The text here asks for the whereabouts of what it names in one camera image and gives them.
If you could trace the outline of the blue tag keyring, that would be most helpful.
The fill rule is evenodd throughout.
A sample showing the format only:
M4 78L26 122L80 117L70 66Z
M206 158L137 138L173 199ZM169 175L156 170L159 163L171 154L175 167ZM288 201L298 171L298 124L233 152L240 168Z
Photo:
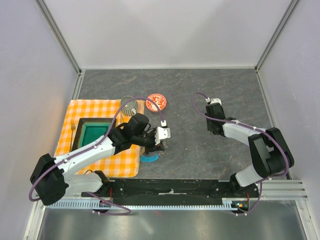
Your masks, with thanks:
M140 161L142 163L152 163L159 159L167 149L167 143L161 142L154 148L143 147L140 151Z

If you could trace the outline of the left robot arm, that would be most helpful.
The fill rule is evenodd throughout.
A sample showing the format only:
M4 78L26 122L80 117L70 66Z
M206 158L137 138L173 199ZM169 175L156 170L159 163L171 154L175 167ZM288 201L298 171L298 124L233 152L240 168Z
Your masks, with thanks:
M128 150L132 145L144 147L150 152L161 151L163 141L171 136L167 122L162 120L160 126L146 129L148 125L149 119L137 113L128 122L110 127L104 135L81 148L56 157L48 153L42 155L30 176L32 187L29 200L42 201L49 206L71 189L106 196L110 191L108 182L97 173L78 175L78 171Z

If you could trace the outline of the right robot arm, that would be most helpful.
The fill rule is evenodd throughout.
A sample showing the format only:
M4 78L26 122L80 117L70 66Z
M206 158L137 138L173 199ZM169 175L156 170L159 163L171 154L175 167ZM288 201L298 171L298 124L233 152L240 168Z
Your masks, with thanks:
M294 166L293 155L278 128L260 129L226 118L220 102L211 102L205 109L208 131L249 147L251 165L230 177L229 191L233 196L240 197L252 184L281 175Z

